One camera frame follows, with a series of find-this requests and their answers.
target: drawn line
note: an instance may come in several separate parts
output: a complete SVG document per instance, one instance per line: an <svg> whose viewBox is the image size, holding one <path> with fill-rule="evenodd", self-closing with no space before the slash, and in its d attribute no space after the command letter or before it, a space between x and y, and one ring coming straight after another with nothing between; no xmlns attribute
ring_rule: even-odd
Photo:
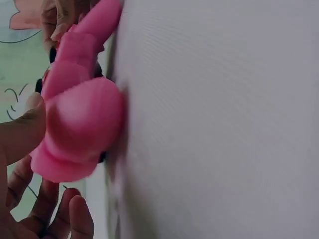
<svg viewBox="0 0 319 239"><path fill-rule="evenodd" d="M20 91L19 96L21 95L22 91L24 90L24 88L25 88L27 85L28 85L28 84L25 84L25 85L22 87L22 90Z"/></svg>
<svg viewBox="0 0 319 239"><path fill-rule="evenodd" d="M9 116L9 118L10 118L11 120L14 120L14 119L11 117L11 115L9 114L9 111L8 111L8 110L6 110L6 113L7 113L7 115Z"/></svg>
<svg viewBox="0 0 319 239"><path fill-rule="evenodd" d="M6 89L4 92L6 93L7 91L12 91L12 92L14 93L14 95L15 95L16 101L18 102L18 96L16 95L15 90L14 90L14 89L11 89L11 88L8 88L8 89Z"/></svg>
<svg viewBox="0 0 319 239"><path fill-rule="evenodd" d="M20 43L26 40L29 40L30 38L34 37L35 35L39 34L39 32L41 32L41 30L39 30L38 32L36 32L35 34L33 34L32 36L27 37L26 39L20 40L20 41L0 41L0 43L6 43L6 44L15 44L15 43Z"/></svg>
<svg viewBox="0 0 319 239"><path fill-rule="evenodd" d="M28 185L28 189L30 189L30 191L32 192L32 194L36 197L36 198L38 198L38 196L37 196L37 194L34 192L34 190Z"/></svg>

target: finger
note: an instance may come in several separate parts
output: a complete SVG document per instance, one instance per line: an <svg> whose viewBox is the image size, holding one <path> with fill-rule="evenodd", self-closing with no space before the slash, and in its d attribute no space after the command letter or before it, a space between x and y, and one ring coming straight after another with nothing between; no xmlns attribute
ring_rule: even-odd
<svg viewBox="0 0 319 239"><path fill-rule="evenodd" d="M20 118L0 124L0 160L13 164L33 151L45 134L43 98L34 92L26 103L26 113Z"/></svg>
<svg viewBox="0 0 319 239"><path fill-rule="evenodd" d="M55 0L44 0L41 11L44 48L49 52L52 46L56 46L56 42L51 39L56 28L57 10Z"/></svg>
<svg viewBox="0 0 319 239"><path fill-rule="evenodd" d="M43 180L31 213L19 223L36 235L42 233L50 223L58 199L59 184Z"/></svg>
<svg viewBox="0 0 319 239"><path fill-rule="evenodd" d="M43 239L65 239L68 237L70 234L69 203L76 195L80 195L80 192L75 188L68 188L64 191L56 216L44 233Z"/></svg>
<svg viewBox="0 0 319 239"><path fill-rule="evenodd" d="M54 41L60 40L76 19L74 0L56 0L56 9L56 28L51 35L51 39Z"/></svg>
<svg viewBox="0 0 319 239"><path fill-rule="evenodd" d="M9 177L6 207L12 210L21 201L25 189L31 182L33 172L31 170L31 157L26 156L19 161Z"/></svg>
<svg viewBox="0 0 319 239"><path fill-rule="evenodd" d="M70 202L71 239L92 239L94 224L84 198L75 196Z"/></svg>

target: hand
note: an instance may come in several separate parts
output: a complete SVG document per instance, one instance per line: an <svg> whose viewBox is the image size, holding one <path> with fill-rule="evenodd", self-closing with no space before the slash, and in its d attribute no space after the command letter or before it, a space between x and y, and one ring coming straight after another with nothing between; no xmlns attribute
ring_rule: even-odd
<svg viewBox="0 0 319 239"><path fill-rule="evenodd" d="M92 239L94 225L85 200L76 189L67 189L55 219L49 225L58 202L59 185L43 180L30 215L16 222L15 208L32 179L28 155L45 133L45 106L38 93L27 101L28 111L17 120L0 124L0 237L5 239ZM7 180L7 165L17 162Z"/></svg>
<svg viewBox="0 0 319 239"><path fill-rule="evenodd" d="M49 52L56 41L99 0L44 0L41 23L44 47Z"/></svg>

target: white textured surface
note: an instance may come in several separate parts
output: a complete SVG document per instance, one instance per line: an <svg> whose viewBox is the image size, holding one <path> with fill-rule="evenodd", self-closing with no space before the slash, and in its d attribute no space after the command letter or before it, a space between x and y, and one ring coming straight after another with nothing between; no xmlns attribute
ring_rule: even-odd
<svg viewBox="0 0 319 239"><path fill-rule="evenodd" d="M319 237L318 12L314 0L126 0L121 239Z"/></svg>

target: fingernail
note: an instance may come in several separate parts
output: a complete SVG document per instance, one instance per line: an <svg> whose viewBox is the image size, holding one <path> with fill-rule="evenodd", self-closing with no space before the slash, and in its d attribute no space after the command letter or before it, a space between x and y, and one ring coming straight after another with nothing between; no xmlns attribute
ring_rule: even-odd
<svg viewBox="0 0 319 239"><path fill-rule="evenodd" d="M60 40L62 35L66 33L67 30L68 30L68 26L65 23L57 25L54 33L51 35L51 39L53 41Z"/></svg>
<svg viewBox="0 0 319 239"><path fill-rule="evenodd" d="M55 57L56 57L56 49L54 46L52 46L49 52L49 60L51 64L55 61Z"/></svg>
<svg viewBox="0 0 319 239"><path fill-rule="evenodd" d="M34 110L43 104L42 96L38 92L33 92L27 99L24 111Z"/></svg>
<svg viewBox="0 0 319 239"><path fill-rule="evenodd" d="M38 92L39 94L41 94L41 91L42 91L42 79L40 78L36 81L35 92Z"/></svg>

